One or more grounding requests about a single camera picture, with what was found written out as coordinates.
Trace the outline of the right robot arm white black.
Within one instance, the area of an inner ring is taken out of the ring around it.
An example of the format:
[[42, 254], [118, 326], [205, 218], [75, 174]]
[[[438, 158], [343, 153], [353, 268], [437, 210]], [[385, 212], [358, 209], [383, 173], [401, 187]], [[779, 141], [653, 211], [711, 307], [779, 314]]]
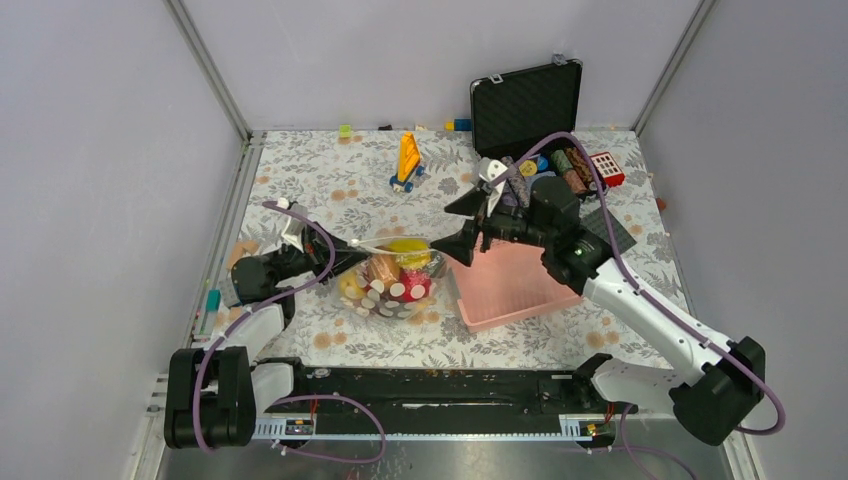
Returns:
[[750, 337], [734, 341], [696, 320], [639, 279], [609, 238], [582, 226], [580, 202], [566, 181], [534, 182], [528, 207], [497, 206], [486, 182], [449, 203], [445, 212], [465, 217], [455, 234], [432, 247], [465, 266], [492, 241], [539, 247], [548, 275], [624, 321], [669, 363], [660, 369], [597, 354], [578, 369], [575, 402], [597, 412], [609, 402], [630, 403], [673, 415], [705, 444], [717, 446], [764, 399], [765, 351]]

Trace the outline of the yellow lemon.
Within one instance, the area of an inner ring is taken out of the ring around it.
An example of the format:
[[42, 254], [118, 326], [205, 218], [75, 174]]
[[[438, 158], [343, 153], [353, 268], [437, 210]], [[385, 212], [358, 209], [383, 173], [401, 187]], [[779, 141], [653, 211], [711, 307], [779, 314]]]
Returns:
[[418, 238], [402, 238], [391, 241], [386, 249], [395, 253], [395, 262], [405, 270], [421, 270], [432, 260], [428, 243]]

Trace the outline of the brown potato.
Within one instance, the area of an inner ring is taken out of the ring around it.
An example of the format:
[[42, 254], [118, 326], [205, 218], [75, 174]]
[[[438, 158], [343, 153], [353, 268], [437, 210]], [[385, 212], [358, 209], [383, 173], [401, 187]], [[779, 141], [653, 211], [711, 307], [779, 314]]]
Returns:
[[369, 281], [378, 280], [383, 285], [391, 286], [400, 280], [401, 268], [395, 260], [394, 255], [375, 254], [371, 256], [366, 265], [366, 273]]

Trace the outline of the red apple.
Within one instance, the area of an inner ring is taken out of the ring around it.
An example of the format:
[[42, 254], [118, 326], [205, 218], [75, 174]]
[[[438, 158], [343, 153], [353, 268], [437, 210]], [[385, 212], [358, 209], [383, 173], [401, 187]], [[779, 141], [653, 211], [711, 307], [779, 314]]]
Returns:
[[401, 270], [399, 280], [389, 293], [401, 303], [412, 303], [427, 298], [432, 289], [432, 279], [424, 270]]

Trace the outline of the yellow orange mango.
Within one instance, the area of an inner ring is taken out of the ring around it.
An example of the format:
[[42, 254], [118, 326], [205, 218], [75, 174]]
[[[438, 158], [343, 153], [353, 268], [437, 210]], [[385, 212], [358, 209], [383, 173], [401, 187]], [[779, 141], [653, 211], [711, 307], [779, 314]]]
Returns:
[[356, 303], [366, 296], [365, 289], [360, 285], [355, 272], [346, 272], [337, 281], [340, 298], [345, 303]]

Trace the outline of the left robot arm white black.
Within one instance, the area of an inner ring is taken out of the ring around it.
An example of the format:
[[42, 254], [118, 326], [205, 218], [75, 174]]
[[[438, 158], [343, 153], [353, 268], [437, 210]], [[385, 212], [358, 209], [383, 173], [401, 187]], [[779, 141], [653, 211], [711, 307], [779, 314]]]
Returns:
[[295, 294], [325, 283], [367, 259], [366, 251], [325, 231], [297, 202], [281, 198], [264, 207], [287, 220], [282, 246], [244, 257], [230, 271], [242, 313], [200, 348], [176, 351], [170, 360], [164, 441], [171, 449], [247, 445], [257, 416], [268, 408], [262, 383], [288, 411], [309, 401], [310, 385], [296, 374], [253, 372], [258, 353], [293, 318]]

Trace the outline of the clear zip top bag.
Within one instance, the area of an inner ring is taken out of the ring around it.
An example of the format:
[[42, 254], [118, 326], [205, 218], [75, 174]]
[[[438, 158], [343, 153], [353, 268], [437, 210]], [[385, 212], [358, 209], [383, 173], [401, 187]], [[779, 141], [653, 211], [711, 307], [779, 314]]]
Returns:
[[342, 305], [362, 317], [405, 320], [435, 303], [447, 262], [427, 240], [390, 236], [348, 244], [365, 258], [336, 280]]

